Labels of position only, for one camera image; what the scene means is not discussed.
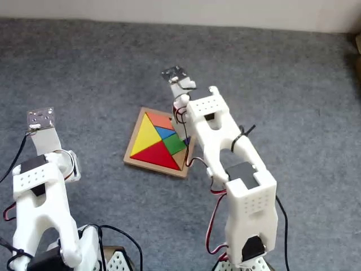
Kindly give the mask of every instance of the red triangle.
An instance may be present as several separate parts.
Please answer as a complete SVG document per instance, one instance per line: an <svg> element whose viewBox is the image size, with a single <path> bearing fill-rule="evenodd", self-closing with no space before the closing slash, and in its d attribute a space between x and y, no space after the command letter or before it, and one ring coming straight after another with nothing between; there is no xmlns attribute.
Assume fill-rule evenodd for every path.
<svg viewBox="0 0 361 271"><path fill-rule="evenodd" d="M130 158L148 162L151 164L161 165L162 167L172 168L179 171L179 167L171 157L169 151L165 147L163 141L155 143L145 150L131 156Z"/></svg>

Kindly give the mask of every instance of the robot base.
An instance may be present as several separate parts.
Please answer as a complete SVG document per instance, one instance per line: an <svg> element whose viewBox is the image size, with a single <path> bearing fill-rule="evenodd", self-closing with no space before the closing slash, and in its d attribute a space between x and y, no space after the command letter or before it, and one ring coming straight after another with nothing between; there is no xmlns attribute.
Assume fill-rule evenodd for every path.
<svg viewBox="0 0 361 271"><path fill-rule="evenodd" d="M254 261L253 265L243 268L234 267L229 261L217 261L212 271L275 271L262 257Z"/></svg>

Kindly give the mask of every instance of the perforated panel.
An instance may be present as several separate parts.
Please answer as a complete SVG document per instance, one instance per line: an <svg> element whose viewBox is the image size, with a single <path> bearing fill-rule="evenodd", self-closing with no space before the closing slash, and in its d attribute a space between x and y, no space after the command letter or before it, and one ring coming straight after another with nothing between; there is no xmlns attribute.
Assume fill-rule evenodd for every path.
<svg viewBox="0 0 361 271"><path fill-rule="evenodd" d="M211 95L198 100L192 100L188 105L195 118L228 109L226 102L220 95Z"/></svg>
<svg viewBox="0 0 361 271"><path fill-rule="evenodd" d="M47 181L62 179L63 175L53 163L47 163L31 171L14 176L14 197Z"/></svg>
<svg viewBox="0 0 361 271"><path fill-rule="evenodd" d="M245 213L256 213L260 210L265 209L270 204L272 198L271 189L265 189L258 193L254 193L244 198L244 212Z"/></svg>
<svg viewBox="0 0 361 271"><path fill-rule="evenodd" d="M213 271L270 271L266 261L260 257L247 267L236 268L229 261L222 261L217 264Z"/></svg>
<svg viewBox="0 0 361 271"><path fill-rule="evenodd" d="M131 271L121 251L116 251L107 264L107 271Z"/></svg>

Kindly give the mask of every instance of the gray carpet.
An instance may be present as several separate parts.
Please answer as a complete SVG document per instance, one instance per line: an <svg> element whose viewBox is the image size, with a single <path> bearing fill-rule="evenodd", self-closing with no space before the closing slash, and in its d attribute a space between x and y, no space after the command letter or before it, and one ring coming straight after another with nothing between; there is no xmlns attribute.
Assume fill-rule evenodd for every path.
<svg viewBox="0 0 361 271"><path fill-rule="evenodd" d="M199 88L217 85L278 181L289 215L291 270L358 270L361 255L361 106L352 67L356 51L343 35L245 28L0 21L0 166L10 164L26 128L26 111L54 106L66 149L83 177L67 186L78 225L117 226L143 247L145 270L211 270L204 237L215 197L195 163L187 180L122 162L139 108L171 109L160 77L179 64ZM29 141L20 161L35 154ZM226 166L236 163L222 152ZM12 180L0 206L12 202ZM212 246L224 240L226 201ZM1 222L11 240L16 223ZM105 244L134 246L113 232ZM42 247L54 232L46 233ZM285 270L284 219L266 259ZM0 254L1 270L10 256Z"/></svg>

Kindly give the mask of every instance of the green triangle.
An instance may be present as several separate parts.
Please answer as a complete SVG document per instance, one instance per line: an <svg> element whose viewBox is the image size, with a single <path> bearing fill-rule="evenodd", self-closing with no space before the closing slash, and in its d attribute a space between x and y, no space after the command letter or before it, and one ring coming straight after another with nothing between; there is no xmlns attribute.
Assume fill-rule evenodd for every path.
<svg viewBox="0 0 361 271"><path fill-rule="evenodd" d="M177 134L173 134L170 137L167 137L163 140L164 145L167 147L170 154L176 154L178 151L181 151L186 148L184 142L178 137Z"/></svg>

